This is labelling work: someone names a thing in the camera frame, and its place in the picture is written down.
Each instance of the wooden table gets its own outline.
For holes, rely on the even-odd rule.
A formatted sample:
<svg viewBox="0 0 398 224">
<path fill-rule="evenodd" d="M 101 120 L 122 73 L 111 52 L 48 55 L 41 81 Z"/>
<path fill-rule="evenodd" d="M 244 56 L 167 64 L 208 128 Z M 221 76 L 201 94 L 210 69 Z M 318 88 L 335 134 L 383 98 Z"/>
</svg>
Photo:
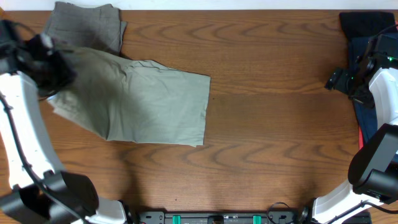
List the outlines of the wooden table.
<svg viewBox="0 0 398 224">
<path fill-rule="evenodd" d="M 123 11 L 126 57 L 212 77 L 205 145 L 106 142 L 42 103 L 53 146 L 101 196 L 137 209 L 301 207 L 341 184 L 358 151 L 352 103 L 323 88 L 335 67 L 348 64 L 338 13 Z M 40 32 L 50 12 L 8 14 Z M 0 159 L 5 194 L 4 149 Z M 398 222 L 371 211 L 374 223 Z"/>
</svg>

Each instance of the white wall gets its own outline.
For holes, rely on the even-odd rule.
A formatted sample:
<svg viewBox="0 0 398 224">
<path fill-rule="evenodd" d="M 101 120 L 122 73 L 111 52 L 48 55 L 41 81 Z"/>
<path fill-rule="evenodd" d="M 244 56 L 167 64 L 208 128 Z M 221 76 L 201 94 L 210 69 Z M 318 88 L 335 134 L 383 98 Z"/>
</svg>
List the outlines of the white wall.
<svg viewBox="0 0 398 224">
<path fill-rule="evenodd" d="M 0 0 L 6 10 L 52 10 L 55 0 Z M 111 3 L 126 10 L 398 9 L 398 0 L 71 0 L 83 7 Z"/>
</svg>

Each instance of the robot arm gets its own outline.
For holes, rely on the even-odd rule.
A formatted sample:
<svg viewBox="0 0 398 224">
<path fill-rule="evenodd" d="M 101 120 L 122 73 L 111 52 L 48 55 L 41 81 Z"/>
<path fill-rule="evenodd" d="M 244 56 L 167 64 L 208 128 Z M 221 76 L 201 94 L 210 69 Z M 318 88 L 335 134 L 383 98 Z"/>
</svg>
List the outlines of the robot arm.
<svg viewBox="0 0 398 224">
<path fill-rule="evenodd" d="M 70 83 L 73 70 L 49 37 L 25 44 L 10 21 L 0 22 L 0 33 L 0 132 L 12 189 L 0 198 L 3 212 L 21 223 L 126 223 L 121 202 L 98 197 L 89 178 L 65 170 L 40 115 L 38 96 Z"/>
<path fill-rule="evenodd" d="M 398 40 L 378 35 L 357 61 L 357 71 L 337 68 L 325 85 L 347 94 L 364 106 L 376 108 L 377 133 L 354 156 L 348 180 L 310 206 L 312 222 L 340 224 L 369 208 L 398 199 Z"/>
</svg>

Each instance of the black cloth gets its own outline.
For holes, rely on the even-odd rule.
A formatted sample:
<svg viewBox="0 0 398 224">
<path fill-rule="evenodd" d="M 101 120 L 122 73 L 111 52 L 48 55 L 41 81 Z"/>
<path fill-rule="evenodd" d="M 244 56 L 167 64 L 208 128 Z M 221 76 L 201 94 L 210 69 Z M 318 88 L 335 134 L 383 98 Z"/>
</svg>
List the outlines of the black cloth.
<svg viewBox="0 0 398 224">
<path fill-rule="evenodd" d="M 355 37 L 370 37 L 383 29 L 394 25 L 395 19 L 390 12 L 342 12 L 340 13 L 341 28 L 348 40 Z M 387 30 L 397 32 L 396 28 Z"/>
</svg>

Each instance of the gray cloth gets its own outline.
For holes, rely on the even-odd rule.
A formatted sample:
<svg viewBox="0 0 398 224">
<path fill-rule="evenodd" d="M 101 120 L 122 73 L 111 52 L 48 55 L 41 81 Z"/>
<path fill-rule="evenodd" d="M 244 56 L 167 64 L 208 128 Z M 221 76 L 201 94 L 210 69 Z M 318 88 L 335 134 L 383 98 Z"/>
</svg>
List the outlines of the gray cloth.
<svg viewBox="0 0 398 224">
<path fill-rule="evenodd" d="M 73 50 L 65 57 L 78 76 L 49 99 L 55 113 L 106 140 L 203 144 L 210 77 L 152 60 Z"/>
<path fill-rule="evenodd" d="M 121 22 L 119 9 L 107 4 L 82 8 L 56 2 L 44 33 L 78 47 L 90 47 L 119 55 L 127 22 Z"/>
</svg>

